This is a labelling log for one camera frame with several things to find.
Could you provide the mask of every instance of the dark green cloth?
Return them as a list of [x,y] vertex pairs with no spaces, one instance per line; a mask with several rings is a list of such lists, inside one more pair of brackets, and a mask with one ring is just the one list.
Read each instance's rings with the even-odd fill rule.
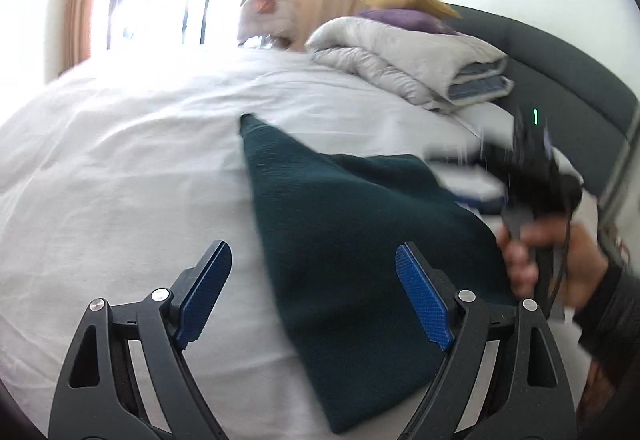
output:
[[459,289],[514,303],[494,235],[417,157],[323,155],[252,115],[240,133],[278,311],[335,433],[441,363],[396,277],[402,242]]

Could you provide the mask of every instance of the bed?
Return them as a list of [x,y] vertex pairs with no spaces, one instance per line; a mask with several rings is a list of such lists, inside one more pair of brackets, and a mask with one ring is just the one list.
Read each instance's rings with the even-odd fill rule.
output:
[[[634,94],[545,32],[456,9],[463,15],[457,30],[510,55],[505,74],[516,86],[497,104],[509,112],[540,109],[554,144],[601,213],[611,215],[636,142]],[[98,296],[112,305],[138,301],[223,239],[234,253],[232,275],[201,339],[185,352],[201,392],[231,439],[334,437],[265,273],[238,135],[245,112],[322,153],[425,157],[435,147],[478,140],[452,117],[304,54],[108,53],[63,75],[0,127],[0,378],[41,430],[87,303]],[[580,210],[593,234],[597,210],[588,197]],[[553,328],[577,402],[589,359],[576,346],[579,330]],[[134,363],[150,417],[162,425],[140,351]],[[490,368],[483,364],[466,423],[479,410]],[[423,393],[344,437],[396,438]]]

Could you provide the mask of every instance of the hand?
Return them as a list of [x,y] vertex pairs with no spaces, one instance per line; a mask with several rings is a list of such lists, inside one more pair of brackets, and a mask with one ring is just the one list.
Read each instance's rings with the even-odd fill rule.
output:
[[[566,232],[566,218],[546,217],[525,224],[520,229],[520,241],[511,240],[504,226],[497,232],[498,246],[507,264],[507,275],[514,295],[526,298],[533,295],[538,281],[538,266],[529,258],[530,247],[562,247]],[[567,273],[560,290],[564,304],[578,311],[584,308],[607,272],[609,262],[591,240],[582,224],[571,225]]]

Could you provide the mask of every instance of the gray headboard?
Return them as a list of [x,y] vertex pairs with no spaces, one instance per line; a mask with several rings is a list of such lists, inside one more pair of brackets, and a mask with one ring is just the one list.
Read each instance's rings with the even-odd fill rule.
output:
[[614,211],[620,181],[638,136],[636,95],[612,72],[543,30],[516,20],[454,6],[460,32],[481,38],[509,56],[512,93],[496,104],[515,113],[536,107],[551,138],[599,199],[604,219]]

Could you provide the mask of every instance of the white bed sheet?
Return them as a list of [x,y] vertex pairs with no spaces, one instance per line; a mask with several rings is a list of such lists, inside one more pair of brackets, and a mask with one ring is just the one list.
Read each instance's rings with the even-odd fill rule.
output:
[[[232,440],[334,438],[274,307],[238,136],[245,112],[324,153],[478,145],[450,117],[301,54],[177,48],[72,70],[0,127],[0,376],[42,430],[87,303],[138,301],[222,239],[232,273],[185,352],[210,408]],[[468,185],[484,189],[481,176]],[[579,396],[588,357],[575,327],[556,328]],[[148,376],[140,383],[149,394]],[[420,398],[343,437],[396,438]],[[157,404],[149,412],[162,423]]]

